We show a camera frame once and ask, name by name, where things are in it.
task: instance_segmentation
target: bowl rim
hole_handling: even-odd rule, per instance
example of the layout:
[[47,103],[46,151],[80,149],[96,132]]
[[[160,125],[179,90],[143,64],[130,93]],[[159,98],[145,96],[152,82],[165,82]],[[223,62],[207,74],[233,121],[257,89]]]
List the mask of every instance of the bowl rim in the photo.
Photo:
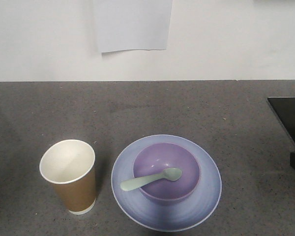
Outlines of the bowl rim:
[[201,180],[201,167],[200,167],[200,164],[199,164],[198,160],[195,158],[195,156],[194,156],[191,152],[189,152],[187,149],[185,149],[184,147],[182,147],[182,146],[180,146],[180,145],[178,145],[178,144],[174,144],[174,143],[171,143],[171,142],[158,142],[158,143],[155,143],[155,144],[151,144],[151,145],[145,147],[144,149],[142,149],[142,150],[138,153],[138,155],[134,158],[133,163],[132,163],[132,176],[133,176],[133,178],[135,178],[135,176],[134,176],[134,163],[135,163],[135,161],[137,160],[137,157],[138,157],[138,156],[139,156],[139,155],[140,155],[145,149],[147,149],[147,148],[149,148],[149,147],[151,147],[151,146],[157,145],[157,144],[172,144],[172,145],[178,146],[178,147],[180,147],[181,149],[184,149],[185,151],[187,151],[188,153],[190,153],[191,156],[192,156],[192,158],[196,161],[197,166],[198,166],[198,169],[199,169],[199,177],[198,177],[197,183],[196,183],[195,186],[192,188],[192,190],[190,190],[187,194],[185,194],[185,195],[183,195],[183,196],[181,196],[181,197],[179,197],[179,198],[173,198],[173,199],[164,199],[164,198],[158,198],[158,197],[155,197],[155,196],[149,194],[148,192],[146,192],[146,191],[145,191],[143,188],[141,188],[141,187],[139,188],[140,191],[141,191],[143,194],[147,195],[148,197],[152,198],[153,200],[160,201],[160,202],[165,202],[165,203],[171,203],[171,202],[175,202],[175,201],[180,201],[180,200],[182,200],[182,199],[187,198],[188,196],[190,196],[190,195],[194,192],[194,190],[197,188],[197,186],[198,186],[199,183],[200,183],[200,180]]

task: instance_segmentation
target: paper cup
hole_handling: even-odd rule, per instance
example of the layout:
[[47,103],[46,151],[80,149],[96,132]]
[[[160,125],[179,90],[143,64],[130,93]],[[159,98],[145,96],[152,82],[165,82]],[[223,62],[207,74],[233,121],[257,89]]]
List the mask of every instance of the paper cup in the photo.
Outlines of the paper cup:
[[51,146],[40,160],[41,175],[51,183],[69,212],[90,211],[96,200],[95,152],[80,140],[64,140]]

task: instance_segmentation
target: white paper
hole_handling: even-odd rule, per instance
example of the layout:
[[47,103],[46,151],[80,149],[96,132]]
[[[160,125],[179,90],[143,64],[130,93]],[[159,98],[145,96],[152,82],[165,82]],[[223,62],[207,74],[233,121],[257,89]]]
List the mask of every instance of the white paper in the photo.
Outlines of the white paper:
[[172,0],[95,0],[96,39],[101,53],[165,50]]

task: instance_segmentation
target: plate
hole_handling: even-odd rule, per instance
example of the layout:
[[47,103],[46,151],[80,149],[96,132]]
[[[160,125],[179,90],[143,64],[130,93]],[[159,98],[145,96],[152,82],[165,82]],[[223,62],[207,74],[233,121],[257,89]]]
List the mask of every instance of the plate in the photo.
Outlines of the plate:
[[[123,191],[120,183],[133,178],[133,163],[146,147],[172,143],[188,150],[201,167],[201,180],[192,194],[174,205],[162,206],[146,198],[139,189]],[[127,146],[114,163],[111,179],[115,200],[123,212],[138,224],[161,232],[177,232],[204,222],[216,209],[222,192],[222,181],[216,164],[200,146],[174,135],[152,135]]]

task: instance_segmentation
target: spoon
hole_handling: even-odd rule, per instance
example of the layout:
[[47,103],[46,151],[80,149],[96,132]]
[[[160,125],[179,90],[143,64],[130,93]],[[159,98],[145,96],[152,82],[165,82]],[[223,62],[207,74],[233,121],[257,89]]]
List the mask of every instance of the spoon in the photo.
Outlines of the spoon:
[[168,179],[170,181],[176,181],[181,177],[182,171],[179,168],[167,168],[164,169],[161,173],[142,176],[138,178],[132,178],[121,182],[120,187],[124,191],[134,190],[140,188],[148,183],[154,182],[161,178]]

